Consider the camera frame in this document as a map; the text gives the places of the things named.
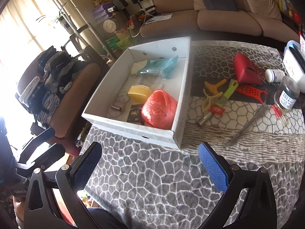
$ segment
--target yellow plastic tool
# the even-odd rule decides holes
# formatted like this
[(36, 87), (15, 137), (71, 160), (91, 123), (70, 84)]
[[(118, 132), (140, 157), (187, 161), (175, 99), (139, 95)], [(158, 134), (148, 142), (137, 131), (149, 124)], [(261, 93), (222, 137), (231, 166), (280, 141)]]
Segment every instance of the yellow plastic tool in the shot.
[(208, 111), (210, 109), (210, 107), (212, 105), (212, 101), (214, 99), (220, 98), (223, 95), (223, 92), (220, 92), (217, 95), (210, 96), (205, 92), (205, 89), (203, 89), (203, 93), (206, 96), (206, 99), (202, 103), (201, 108), (202, 108), (202, 113), (205, 113), (206, 111)]
[(146, 86), (135, 85), (130, 88), (128, 95), (138, 104), (144, 104), (152, 93), (152, 90)]
[(216, 84), (210, 84), (208, 82), (204, 82), (204, 86), (208, 89), (208, 91), (212, 94), (212, 95), (218, 95), (218, 88), (222, 85), (224, 85), (227, 82), (226, 79), (221, 80), (219, 83)]

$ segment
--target pile of clothes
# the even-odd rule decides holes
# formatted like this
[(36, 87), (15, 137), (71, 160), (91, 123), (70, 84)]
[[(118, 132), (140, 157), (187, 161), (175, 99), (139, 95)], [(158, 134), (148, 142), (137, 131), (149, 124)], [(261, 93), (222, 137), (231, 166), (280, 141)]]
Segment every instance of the pile of clothes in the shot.
[(67, 52), (57, 52), (52, 46), (39, 55), (37, 72), (43, 76), (35, 77), (21, 94), (19, 101), (27, 106), (43, 127), (48, 127), (52, 115), (71, 88), (73, 81), (88, 64), (73, 59)]

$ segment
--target purple box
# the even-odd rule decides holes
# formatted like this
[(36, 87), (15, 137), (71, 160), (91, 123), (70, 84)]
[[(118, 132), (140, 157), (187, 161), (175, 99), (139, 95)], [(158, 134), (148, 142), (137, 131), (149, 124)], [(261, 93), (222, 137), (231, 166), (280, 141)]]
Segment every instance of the purple box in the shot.
[(94, 16), (94, 19), (99, 19), (103, 16), (106, 16), (106, 15), (111, 15), (107, 10), (103, 10), (103, 11), (100, 11), (100, 12), (94, 12), (93, 13), (93, 16)]
[(98, 6), (98, 7), (96, 7), (96, 8), (93, 10), (93, 13), (95, 13), (95, 12), (101, 12), (101, 11), (103, 11), (103, 10), (107, 10), (107, 9), (113, 7), (113, 6), (114, 6), (114, 4), (113, 4), (112, 2), (110, 2), (110, 3), (104, 3), (104, 4), (102, 4), (102, 5)]
[(109, 19), (111, 16), (112, 16), (111, 14), (107, 14), (107, 15), (104, 15), (104, 16), (102, 16), (100, 18), (95, 19), (95, 20), (99, 24), (99, 23), (102, 23), (103, 21)]

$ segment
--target red grater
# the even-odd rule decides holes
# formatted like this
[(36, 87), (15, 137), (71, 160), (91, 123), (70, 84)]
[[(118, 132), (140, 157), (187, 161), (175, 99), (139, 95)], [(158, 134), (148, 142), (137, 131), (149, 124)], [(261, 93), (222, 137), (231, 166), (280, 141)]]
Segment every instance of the red grater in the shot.
[(262, 93), (264, 93), (265, 95), (268, 95), (268, 92), (267, 91), (264, 91), (264, 90), (260, 90), (260, 89), (256, 89), (254, 88), (253, 86), (251, 85), (239, 85), (237, 87), (237, 89), (235, 90), (236, 92), (238, 93), (241, 93), (243, 95), (246, 95), (248, 97), (252, 97), (254, 98), (255, 100), (259, 101), (260, 104), (263, 104), (264, 102), (262, 101), (260, 95)]

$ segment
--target screw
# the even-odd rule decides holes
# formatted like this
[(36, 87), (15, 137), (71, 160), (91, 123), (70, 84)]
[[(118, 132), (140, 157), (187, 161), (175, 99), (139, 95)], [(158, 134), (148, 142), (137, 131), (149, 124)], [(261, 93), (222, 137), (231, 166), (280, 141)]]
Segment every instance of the screw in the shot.
[(260, 168), (260, 171), (263, 172), (263, 173), (267, 173), (267, 169), (264, 168), (264, 167)]
[(61, 167), (61, 169), (62, 169), (62, 170), (67, 170), (67, 169), (69, 169), (69, 165), (68, 165), (68, 164), (65, 164), (65, 165), (63, 165), (63, 166)]
[(238, 165), (236, 165), (236, 164), (233, 164), (233, 165), (231, 165), (231, 169), (232, 170), (239, 170), (240, 167)]
[(40, 168), (34, 169), (34, 173), (35, 173), (35, 174), (38, 174), (39, 172), (40, 172)]

